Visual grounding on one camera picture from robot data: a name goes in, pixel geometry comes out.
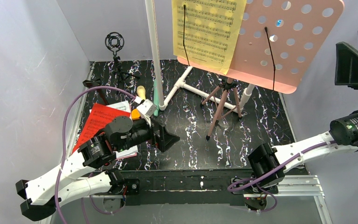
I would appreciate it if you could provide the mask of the pink sheet music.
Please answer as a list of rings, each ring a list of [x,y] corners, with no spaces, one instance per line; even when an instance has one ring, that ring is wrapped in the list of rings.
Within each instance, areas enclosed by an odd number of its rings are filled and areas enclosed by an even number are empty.
[[[119,155],[119,153],[116,153],[116,160],[131,158],[131,157],[136,156],[137,154],[138,154],[137,152],[133,152],[130,154],[122,154],[122,155]]]

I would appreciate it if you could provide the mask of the red folder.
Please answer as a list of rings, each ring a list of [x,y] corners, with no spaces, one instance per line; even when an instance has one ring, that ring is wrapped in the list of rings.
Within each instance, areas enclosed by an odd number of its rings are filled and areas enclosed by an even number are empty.
[[[118,116],[131,116],[131,106],[128,101],[111,105],[95,103],[71,153],[73,154],[83,143]]]

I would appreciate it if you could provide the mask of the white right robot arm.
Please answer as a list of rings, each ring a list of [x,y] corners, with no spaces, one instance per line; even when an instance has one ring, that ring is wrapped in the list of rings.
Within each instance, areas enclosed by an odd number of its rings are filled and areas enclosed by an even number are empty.
[[[358,49],[346,42],[336,44],[335,85],[358,90]],[[241,189],[275,186],[285,173],[312,159],[331,153],[358,151],[358,110],[330,122],[330,129],[317,136],[283,146],[261,144],[249,156],[253,178]]]

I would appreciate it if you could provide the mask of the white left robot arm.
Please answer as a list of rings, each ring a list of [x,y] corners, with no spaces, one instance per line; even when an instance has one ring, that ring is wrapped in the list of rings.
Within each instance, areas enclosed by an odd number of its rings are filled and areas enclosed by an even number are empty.
[[[180,137],[167,131],[156,120],[118,116],[83,143],[76,152],[47,173],[33,180],[19,180],[15,187],[24,199],[23,216],[40,221],[53,215],[59,206],[95,193],[125,187],[125,179],[117,169],[80,180],[104,165],[118,159],[131,147],[149,142],[160,152],[171,148]]]

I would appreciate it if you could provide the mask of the black tripod shock mount stand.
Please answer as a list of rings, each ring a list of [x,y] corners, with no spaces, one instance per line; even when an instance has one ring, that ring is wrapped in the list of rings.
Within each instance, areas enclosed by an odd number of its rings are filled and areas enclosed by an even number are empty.
[[[117,87],[120,89],[124,88],[125,81],[129,77],[133,77],[137,80],[140,79],[140,76],[125,72],[121,65],[121,58],[117,55],[117,53],[123,49],[124,47],[124,38],[123,36],[118,32],[110,32],[106,35],[105,38],[105,46],[106,48],[112,52],[113,54],[113,62],[116,66],[115,74],[117,76]]]

